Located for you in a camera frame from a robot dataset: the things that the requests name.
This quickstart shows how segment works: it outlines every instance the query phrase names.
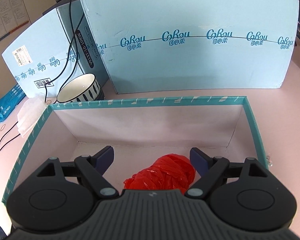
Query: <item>barcode sticker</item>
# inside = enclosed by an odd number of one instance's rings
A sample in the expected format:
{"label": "barcode sticker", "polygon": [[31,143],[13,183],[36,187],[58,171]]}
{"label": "barcode sticker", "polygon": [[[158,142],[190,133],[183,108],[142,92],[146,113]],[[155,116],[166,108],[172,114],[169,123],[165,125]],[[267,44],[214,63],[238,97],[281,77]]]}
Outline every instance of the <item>barcode sticker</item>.
{"label": "barcode sticker", "polygon": [[16,49],[15,51],[13,51],[12,54],[13,54],[14,58],[16,59],[18,66],[24,66],[24,65],[32,63],[32,59],[31,59],[25,45],[23,45],[19,49]]}

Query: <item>white face mask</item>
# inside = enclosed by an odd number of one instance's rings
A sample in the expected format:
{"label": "white face mask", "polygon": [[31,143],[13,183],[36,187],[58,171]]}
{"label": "white face mask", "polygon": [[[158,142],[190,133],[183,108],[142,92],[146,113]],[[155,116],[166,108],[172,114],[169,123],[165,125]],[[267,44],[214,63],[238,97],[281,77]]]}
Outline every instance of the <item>white face mask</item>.
{"label": "white face mask", "polygon": [[44,94],[40,93],[34,98],[29,98],[18,113],[18,131],[23,137],[27,132],[33,129],[40,116],[46,110],[48,105],[44,102]]}

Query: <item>teal box rim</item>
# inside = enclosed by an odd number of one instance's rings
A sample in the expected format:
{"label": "teal box rim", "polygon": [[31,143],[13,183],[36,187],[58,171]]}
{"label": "teal box rim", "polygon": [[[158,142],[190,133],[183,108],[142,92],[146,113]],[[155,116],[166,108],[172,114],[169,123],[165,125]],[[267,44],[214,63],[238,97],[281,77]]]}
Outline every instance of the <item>teal box rim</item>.
{"label": "teal box rim", "polygon": [[165,97],[165,98],[134,98],[134,99],[111,99],[103,101],[74,102],[49,105],[43,112],[37,124],[30,133],[24,144],[16,163],[8,179],[2,202],[6,204],[7,199],[12,193],[17,182],[22,165],[37,138],[41,128],[53,111],[65,109],[88,109],[88,108],[120,108],[120,107],[156,107],[156,106],[229,106],[242,105],[248,119],[249,127],[252,133],[254,146],[257,152],[258,161],[268,169],[266,153],[263,147],[261,135],[246,96],[196,96],[196,97]]}

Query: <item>red plastic bag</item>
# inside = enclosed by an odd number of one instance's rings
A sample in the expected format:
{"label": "red plastic bag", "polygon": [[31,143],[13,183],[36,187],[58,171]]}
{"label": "red plastic bag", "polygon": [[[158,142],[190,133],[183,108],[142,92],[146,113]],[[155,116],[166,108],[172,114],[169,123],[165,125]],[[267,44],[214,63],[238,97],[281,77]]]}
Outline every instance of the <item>red plastic bag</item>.
{"label": "red plastic bag", "polygon": [[187,157],[168,154],[160,157],[149,168],[124,181],[125,189],[162,190],[180,189],[184,194],[194,181],[195,169]]}

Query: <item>black and white bowl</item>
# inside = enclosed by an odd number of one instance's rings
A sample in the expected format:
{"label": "black and white bowl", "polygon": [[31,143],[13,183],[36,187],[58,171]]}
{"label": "black and white bowl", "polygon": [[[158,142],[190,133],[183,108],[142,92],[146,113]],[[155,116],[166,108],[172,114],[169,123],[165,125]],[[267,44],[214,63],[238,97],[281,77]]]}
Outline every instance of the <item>black and white bowl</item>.
{"label": "black and white bowl", "polygon": [[84,74],[76,77],[66,84],[57,96],[59,103],[104,99],[105,95],[94,74]]}

